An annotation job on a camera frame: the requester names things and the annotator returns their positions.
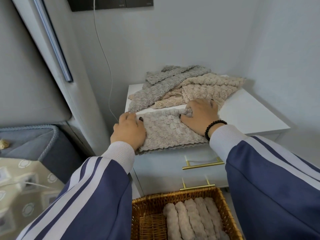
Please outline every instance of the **bracelet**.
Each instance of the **bracelet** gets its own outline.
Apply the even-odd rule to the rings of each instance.
[[[219,124],[219,123],[222,123],[222,124],[225,124],[225,125],[228,124],[226,121],[223,121],[223,120],[217,120],[217,121],[212,122],[212,123],[207,127],[207,129],[205,130],[205,133],[204,133],[204,136],[206,137],[206,139],[207,139],[208,141],[210,141],[210,137],[208,136],[208,132],[209,132],[210,128],[211,128],[212,126],[216,125],[216,124]]]

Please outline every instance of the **hand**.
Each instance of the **hand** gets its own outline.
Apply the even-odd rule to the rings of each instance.
[[[111,143],[123,141],[136,151],[146,140],[146,129],[143,122],[137,120],[136,113],[124,113],[119,117],[119,124],[113,126]]]
[[[192,109],[192,117],[181,115],[181,122],[187,127],[192,129],[195,133],[204,136],[207,127],[214,121],[219,120],[218,105],[213,100],[197,98],[190,101],[186,108]],[[211,137],[212,133],[224,124],[215,124],[208,131],[208,136]]]

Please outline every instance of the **blue jacket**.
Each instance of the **blue jacket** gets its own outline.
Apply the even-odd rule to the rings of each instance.
[[[210,146],[226,162],[234,208],[246,239],[320,239],[320,169],[232,125]],[[17,239],[130,239],[134,150],[112,143],[72,175],[57,200]]]

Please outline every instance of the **white ribbed cuff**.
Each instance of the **white ribbed cuff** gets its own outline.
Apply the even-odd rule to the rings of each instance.
[[[118,162],[128,174],[134,166],[134,149],[123,141],[111,143],[105,153],[101,155]]]
[[[210,147],[226,162],[231,149],[238,145],[247,136],[240,132],[234,125],[227,124],[214,131],[210,138]]]

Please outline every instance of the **drawer handle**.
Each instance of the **drawer handle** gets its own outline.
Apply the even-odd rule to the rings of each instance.
[[[186,166],[182,167],[182,170],[193,169],[193,168],[204,168],[216,165],[222,165],[224,162],[221,160],[220,157],[217,157],[217,162],[205,163],[205,164],[198,164],[198,165],[190,165],[190,162],[186,160]]]
[[[183,184],[183,188],[181,188],[180,191],[182,191],[182,190],[195,190],[195,189],[202,189],[202,188],[208,188],[208,187],[214,187],[215,186],[215,184],[210,184],[208,179],[207,179],[207,185],[202,185],[202,186],[196,186],[196,187],[187,188],[186,184],[183,181],[183,179],[182,179],[182,184]]]

